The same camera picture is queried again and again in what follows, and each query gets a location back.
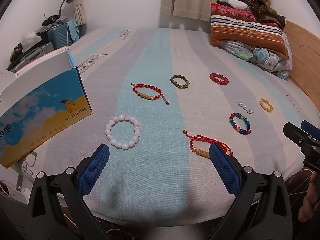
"human hand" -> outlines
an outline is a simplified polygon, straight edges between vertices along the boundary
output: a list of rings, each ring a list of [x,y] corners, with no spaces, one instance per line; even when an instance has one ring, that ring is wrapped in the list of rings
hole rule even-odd
[[[316,203],[319,197],[315,187],[316,176],[317,173],[313,172],[307,190],[307,195],[304,197],[303,205],[299,209],[298,220],[302,223],[305,223],[307,220],[311,219],[319,206],[319,202]]]

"tissue box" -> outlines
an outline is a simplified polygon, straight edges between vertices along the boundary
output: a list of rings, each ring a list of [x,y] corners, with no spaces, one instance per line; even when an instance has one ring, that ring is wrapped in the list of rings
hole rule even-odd
[[[92,114],[69,50],[61,48],[16,73],[0,92],[0,164],[18,159]]]

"wooden headboard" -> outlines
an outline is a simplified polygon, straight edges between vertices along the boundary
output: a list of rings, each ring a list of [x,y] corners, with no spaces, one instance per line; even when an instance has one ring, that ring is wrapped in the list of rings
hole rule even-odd
[[[320,111],[320,38],[288,20],[284,32],[293,55],[293,71],[289,79],[308,95]]]

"striped pillowcase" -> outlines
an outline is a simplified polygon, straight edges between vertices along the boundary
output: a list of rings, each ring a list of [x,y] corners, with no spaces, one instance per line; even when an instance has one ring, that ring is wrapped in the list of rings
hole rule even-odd
[[[281,33],[277,24],[258,23],[250,12],[211,3],[212,46],[218,46],[227,41],[239,41],[253,47],[271,50],[289,59]]]

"metal screw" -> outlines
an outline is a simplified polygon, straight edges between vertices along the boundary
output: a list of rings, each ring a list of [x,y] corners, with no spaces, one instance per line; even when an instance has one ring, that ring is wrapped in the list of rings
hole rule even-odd
[[[278,177],[278,178],[280,178],[280,177],[281,177],[281,172],[275,171],[275,176]]]
[[[71,173],[73,173],[74,170],[75,169],[73,167],[69,167],[66,169],[66,174],[71,174]]]
[[[41,171],[41,172],[39,172],[38,174],[37,174],[37,177],[40,179],[40,178],[42,178],[44,176],[44,172],[43,171]]]
[[[252,168],[251,168],[250,166],[245,166],[245,167],[244,167],[244,171],[245,171],[246,173],[251,173],[251,172],[252,172]]]

